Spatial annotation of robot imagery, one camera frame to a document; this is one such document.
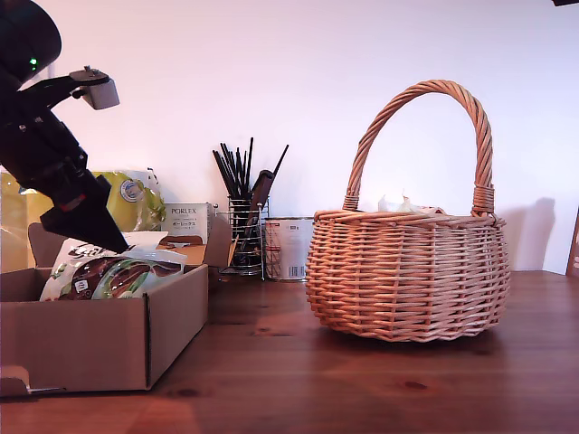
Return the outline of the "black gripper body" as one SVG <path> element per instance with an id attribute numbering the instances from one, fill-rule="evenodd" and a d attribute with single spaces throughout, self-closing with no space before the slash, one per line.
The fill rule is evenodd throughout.
<path id="1" fill-rule="evenodd" d="M 88 155 L 70 130 L 56 117 L 45 115 L 1 121 L 1 165 L 25 189 L 33 189 L 52 201 L 41 215 L 46 231 L 56 229 L 56 208 L 81 195 L 106 203 L 110 183 L 87 168 Z"/>

